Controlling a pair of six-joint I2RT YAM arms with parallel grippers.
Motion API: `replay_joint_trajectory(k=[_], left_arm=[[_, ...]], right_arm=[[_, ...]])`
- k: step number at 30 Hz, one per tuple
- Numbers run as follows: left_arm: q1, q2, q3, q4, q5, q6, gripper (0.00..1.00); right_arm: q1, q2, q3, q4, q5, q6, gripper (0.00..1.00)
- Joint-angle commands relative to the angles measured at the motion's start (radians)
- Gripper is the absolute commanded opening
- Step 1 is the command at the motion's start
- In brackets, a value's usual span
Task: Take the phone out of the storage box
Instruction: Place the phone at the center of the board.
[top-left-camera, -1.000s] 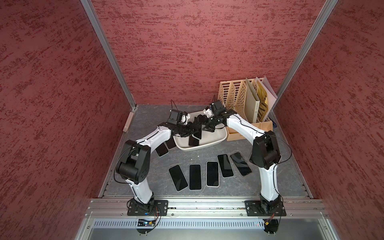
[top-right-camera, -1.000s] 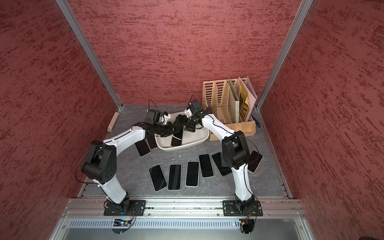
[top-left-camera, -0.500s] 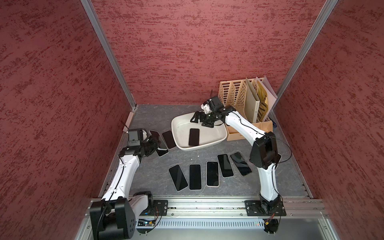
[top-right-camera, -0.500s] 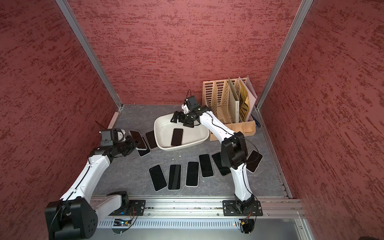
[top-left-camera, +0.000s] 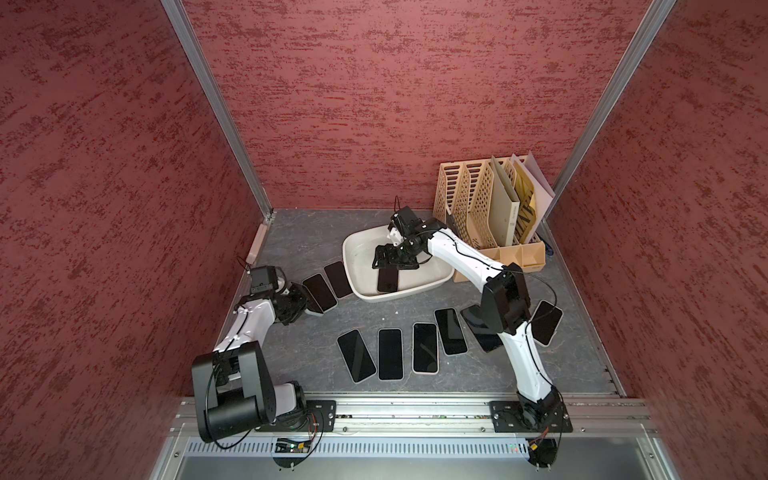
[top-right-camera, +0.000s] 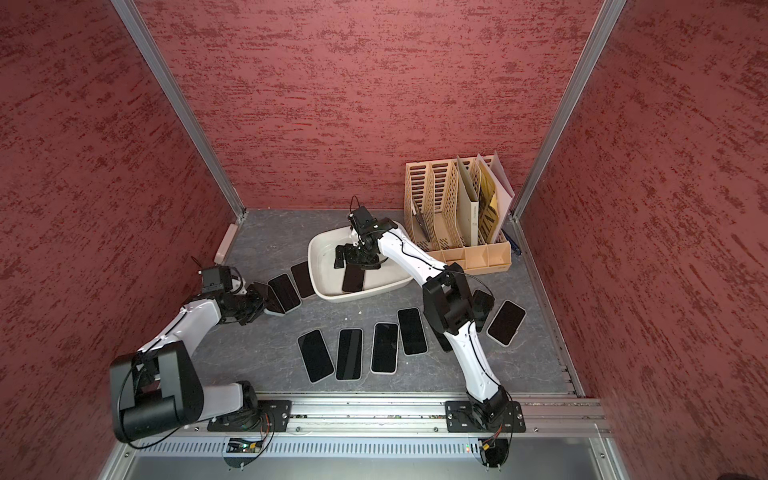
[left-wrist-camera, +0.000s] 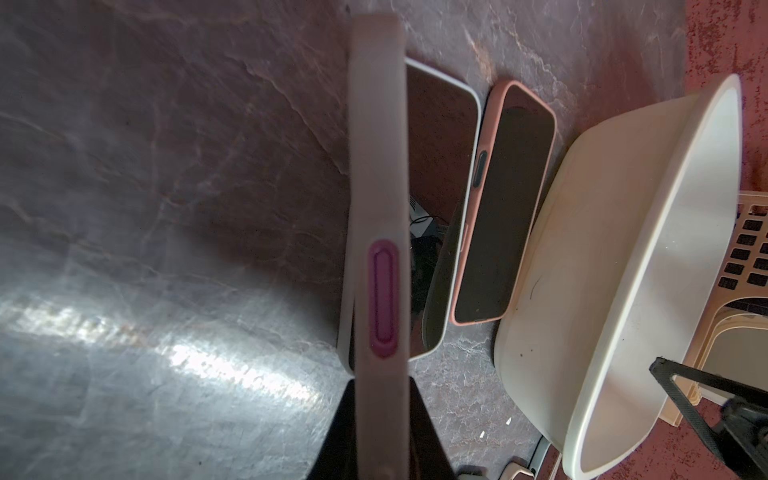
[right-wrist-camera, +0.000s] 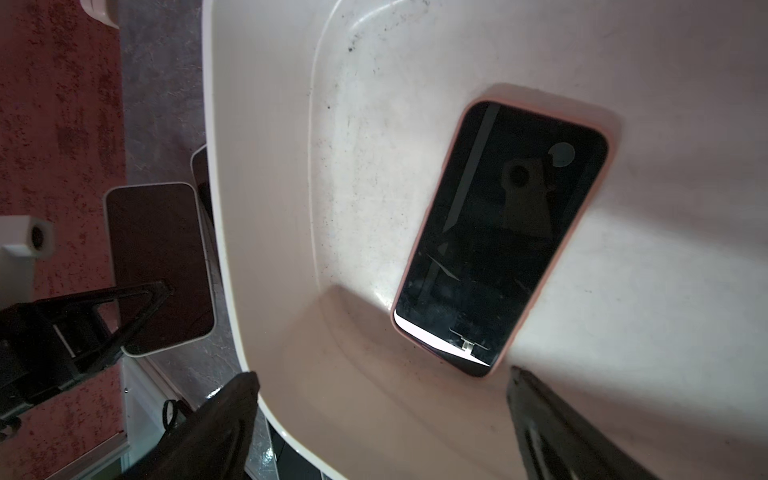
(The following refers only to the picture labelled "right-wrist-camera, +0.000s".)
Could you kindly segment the white plastic storage box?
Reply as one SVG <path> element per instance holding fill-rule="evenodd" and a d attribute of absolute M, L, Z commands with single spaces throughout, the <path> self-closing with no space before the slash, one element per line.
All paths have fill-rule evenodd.
<path fill-rule="evenodd" d="M 207 1 L 229 322 L 344 479 L 767 475 L 763 1 Z"/>

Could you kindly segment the pink case phone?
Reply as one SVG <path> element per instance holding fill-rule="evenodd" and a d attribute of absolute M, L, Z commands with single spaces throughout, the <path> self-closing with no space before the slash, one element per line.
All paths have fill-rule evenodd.
<path fill-rule="evenodd" d="M 391 309 L 395 328 L 483 378 L 524 321 L 609 160 L 583 122 L 469 105 Z"/>

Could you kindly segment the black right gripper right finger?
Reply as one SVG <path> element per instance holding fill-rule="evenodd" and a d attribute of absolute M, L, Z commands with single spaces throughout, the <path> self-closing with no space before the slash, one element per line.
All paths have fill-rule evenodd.
<path fill-rule="evenodd" d="M 511 368 L 507 403 L 529 479 L 653 479 L 532 372 Z"/>

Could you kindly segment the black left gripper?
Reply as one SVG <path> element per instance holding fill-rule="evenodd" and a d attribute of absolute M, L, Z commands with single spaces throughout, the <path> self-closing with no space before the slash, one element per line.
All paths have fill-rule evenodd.
<path fill-rule="evenodd" d="M 1 311 L 1 439 L 21 415 L 114 365 L 173 293 L 165 281 L 109 287 Z"/>

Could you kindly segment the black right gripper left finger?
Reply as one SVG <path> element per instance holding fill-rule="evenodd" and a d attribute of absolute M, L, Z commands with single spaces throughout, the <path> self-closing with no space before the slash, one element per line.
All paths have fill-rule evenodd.
<path fill-rule="evenodd" d="M 254 372 L 232 378 L 123 479 L 242 479 L 258 412 Z"/>

